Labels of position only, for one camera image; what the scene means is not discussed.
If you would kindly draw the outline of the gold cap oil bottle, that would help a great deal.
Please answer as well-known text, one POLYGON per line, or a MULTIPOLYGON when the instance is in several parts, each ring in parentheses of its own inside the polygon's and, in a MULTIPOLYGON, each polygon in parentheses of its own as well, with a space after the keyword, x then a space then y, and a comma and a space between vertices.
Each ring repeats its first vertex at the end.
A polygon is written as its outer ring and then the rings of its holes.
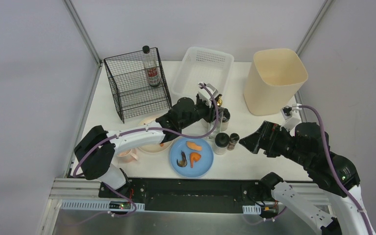
POLYGON ((216 135, 221 131, 221 124, 223 119, 224 108, 222 107, 222 95, 219 94, 216 97, 218 118, 215 117, 215 112, 213 112, 213 121, 209 123, 208 131, 211 132, 207 138, 209 140, 215 139, 216 135))

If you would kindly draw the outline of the black lid jar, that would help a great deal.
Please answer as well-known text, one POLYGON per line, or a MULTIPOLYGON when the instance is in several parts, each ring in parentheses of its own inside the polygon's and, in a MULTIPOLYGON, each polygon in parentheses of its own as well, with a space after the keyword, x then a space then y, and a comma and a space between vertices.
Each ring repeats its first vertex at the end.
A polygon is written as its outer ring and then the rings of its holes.
POLYGON ((220 125, 220 131, 221 132, 224 132, 224 131, 227 130, 230 118, 231 118, 231 114, 230 114, 229 110, 227 108, 225 108, 223 110, 223 113, 222 113, 222 119, 221 119, 221 125, 220 125))
POLYGON ((212 146, 213 152, 217 155, 223 155, 227 151, 228 144, 230 142, 230 137, 227 133, 220 132, 214 138, 214 143, 212 146))

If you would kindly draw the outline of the red label sauce bottle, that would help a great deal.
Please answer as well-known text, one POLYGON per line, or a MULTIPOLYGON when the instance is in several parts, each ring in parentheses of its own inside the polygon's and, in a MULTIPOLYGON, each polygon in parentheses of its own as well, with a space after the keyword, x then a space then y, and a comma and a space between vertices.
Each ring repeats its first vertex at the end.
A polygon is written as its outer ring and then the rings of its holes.
POLYGON ((158 75, 158 66, 156 64, 156 60, 150 52, 149 46, 143 46, 142 51, 144 55, 142 61, 148 84, 153 88, 158 87, 160 85, 161 79, 158 75))

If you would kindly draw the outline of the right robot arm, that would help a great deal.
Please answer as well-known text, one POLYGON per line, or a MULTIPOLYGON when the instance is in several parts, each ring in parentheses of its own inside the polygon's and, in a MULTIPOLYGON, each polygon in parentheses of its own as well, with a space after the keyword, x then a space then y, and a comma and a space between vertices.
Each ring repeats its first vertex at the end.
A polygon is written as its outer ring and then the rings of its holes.
POLYGON ((284 127, 265 121, 239 143, 251 153, 263 150, 269 158, 283 156, 302 166, 324 192, 334 214, 314 206, 274 172, 258 181, 257 200, 282 203, 318 235, 372 235, 374 230, 363 208, 356 167, 346 157, 331 152, 328 139, 328 134, 315 122, 298 124, 291 135, 284 127))

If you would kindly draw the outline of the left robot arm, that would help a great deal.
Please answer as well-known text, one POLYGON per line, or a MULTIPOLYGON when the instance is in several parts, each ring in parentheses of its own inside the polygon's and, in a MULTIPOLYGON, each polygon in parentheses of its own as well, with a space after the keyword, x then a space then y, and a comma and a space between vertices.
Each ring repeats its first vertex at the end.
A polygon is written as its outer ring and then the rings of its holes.
POLYGON ((101 125, 93 127, 75 147, 78 165, 73 170, 74 178, 99 180, 112 190, 127 184, 122 169, 112 164, 119 153, 148 144, 162 144, 182 137, 182 130, 201 119, 212 121, 218 117, 215 97, 197 100, 183 97, 171 109, 154 121, 124 131, 106 131, 101 125))

